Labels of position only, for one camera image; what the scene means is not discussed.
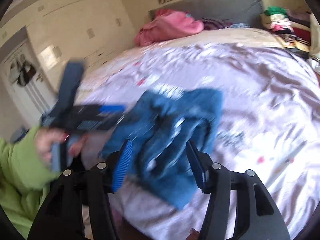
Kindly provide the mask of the green sleeve left forearm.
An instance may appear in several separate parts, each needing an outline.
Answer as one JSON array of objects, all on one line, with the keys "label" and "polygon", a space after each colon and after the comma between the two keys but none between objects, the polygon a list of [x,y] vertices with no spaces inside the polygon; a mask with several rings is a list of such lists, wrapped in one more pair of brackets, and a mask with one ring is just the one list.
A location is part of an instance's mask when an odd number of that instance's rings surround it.
[{"label": "green sleeve left forearm", "polygon": [[50,183],[59,177],[41,163],[35,147],[34,127],[19,142],[1,139],[1,207],[17,231],[27,238],[46,198]]}]

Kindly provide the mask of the left hand red nails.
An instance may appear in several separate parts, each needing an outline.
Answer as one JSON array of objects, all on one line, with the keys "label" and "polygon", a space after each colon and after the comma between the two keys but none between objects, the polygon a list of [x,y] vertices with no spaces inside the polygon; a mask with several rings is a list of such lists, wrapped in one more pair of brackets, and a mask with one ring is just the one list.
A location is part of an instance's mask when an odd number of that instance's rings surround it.
[{"label": "left hand red nails", "polygon": [[[50,168],[53,144],[64,143],[68,137],[69,133],[61,129],[39,129],[35,135],[35,147],[41,163],[43,163],[47,168]],[[88,135],[83,134],[68,148],[68,154],[72,157],[77,157],[84,148],[87,140]]]}]

